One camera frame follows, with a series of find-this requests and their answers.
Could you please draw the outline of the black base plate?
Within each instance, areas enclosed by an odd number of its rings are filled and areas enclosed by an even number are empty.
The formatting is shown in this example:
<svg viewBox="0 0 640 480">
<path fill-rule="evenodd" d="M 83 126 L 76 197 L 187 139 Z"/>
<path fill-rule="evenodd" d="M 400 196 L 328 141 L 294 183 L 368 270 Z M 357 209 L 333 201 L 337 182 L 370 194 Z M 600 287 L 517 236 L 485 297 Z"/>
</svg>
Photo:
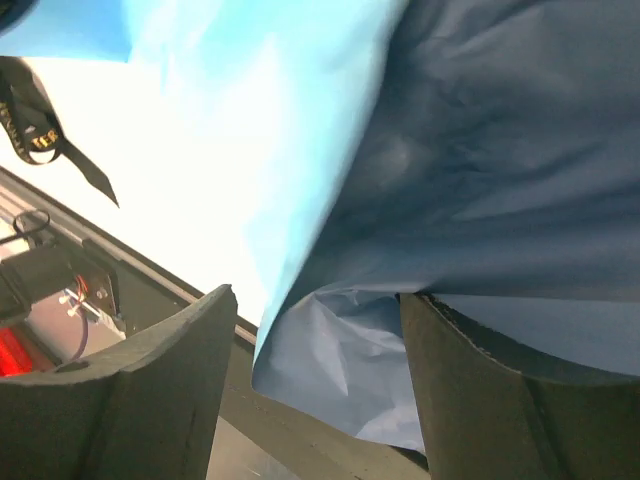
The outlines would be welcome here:
<svg viewBox="0 0 640 480">
<path fill-rule="evenodd" d="M 347 437 L 249 385 L 252 331 L 232 292 L 200 295 L 95 237 L 85 254 L 115 280 L 127 339 L 81 479 L 424 479 L 416 453 Z"/>
</svg>

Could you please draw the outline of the black printed ribbon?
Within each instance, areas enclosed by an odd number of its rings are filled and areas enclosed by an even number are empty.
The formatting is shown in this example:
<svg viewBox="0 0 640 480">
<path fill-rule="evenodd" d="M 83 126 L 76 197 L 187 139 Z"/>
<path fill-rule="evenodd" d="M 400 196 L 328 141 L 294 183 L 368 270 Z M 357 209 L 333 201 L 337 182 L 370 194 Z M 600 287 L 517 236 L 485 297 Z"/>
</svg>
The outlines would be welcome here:
<svg viewBox="0 0 640 480">
<path fill-rule="evenodd" d="M 1 125 L 23 162 L 39 166 L 35 153 L 50 153 L 47 163 L 64 156 L 92 187 L 118 202 L 107 175 L 68 140 L 38 76 L 18 57 L 1 58 Z"/>
</svg>

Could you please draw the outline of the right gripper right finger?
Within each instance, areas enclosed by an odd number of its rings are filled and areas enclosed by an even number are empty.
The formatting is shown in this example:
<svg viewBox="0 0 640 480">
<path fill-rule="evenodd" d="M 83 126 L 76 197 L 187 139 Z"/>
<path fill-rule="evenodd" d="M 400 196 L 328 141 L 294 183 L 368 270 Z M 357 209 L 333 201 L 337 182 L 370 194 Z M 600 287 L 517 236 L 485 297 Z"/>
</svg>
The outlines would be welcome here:
<svg viewBox="0 0 640 480">
<path fill-rule="evenodd" d="M 635 479 L 639 380 L 542 353 L 426 294 L 400 317 L 435 479 Z"/>
</svg>

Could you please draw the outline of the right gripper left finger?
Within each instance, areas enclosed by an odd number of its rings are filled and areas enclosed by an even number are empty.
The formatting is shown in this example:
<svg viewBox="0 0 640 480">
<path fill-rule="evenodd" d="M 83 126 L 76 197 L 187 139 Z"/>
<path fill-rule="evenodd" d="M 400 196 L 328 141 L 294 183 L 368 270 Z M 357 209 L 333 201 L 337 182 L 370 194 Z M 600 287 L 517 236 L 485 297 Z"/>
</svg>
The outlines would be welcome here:
<svg viewBox="0 0 640 480">
<path fill-rule="evenodd" d="M 5 479 L 202 479 L 237 321 L 223 285 L 57 369 L 1 381 Z"/>
</svg>

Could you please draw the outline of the blue wrapping paper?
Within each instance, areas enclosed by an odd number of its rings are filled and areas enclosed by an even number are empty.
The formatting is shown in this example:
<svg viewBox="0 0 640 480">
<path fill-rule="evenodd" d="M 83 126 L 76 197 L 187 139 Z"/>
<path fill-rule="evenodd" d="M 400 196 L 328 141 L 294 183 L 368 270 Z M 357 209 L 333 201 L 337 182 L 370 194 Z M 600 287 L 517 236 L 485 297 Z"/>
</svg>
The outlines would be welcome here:
<svg viewBox="0 0 640 480">
<path fill-rule="evenodd" d="M 639 372 L 635 1 L 5 1 L 71 162 L 2 164 L 258 329 L 259 393 L 419 449 L 396 297 Z"/>
</svg>

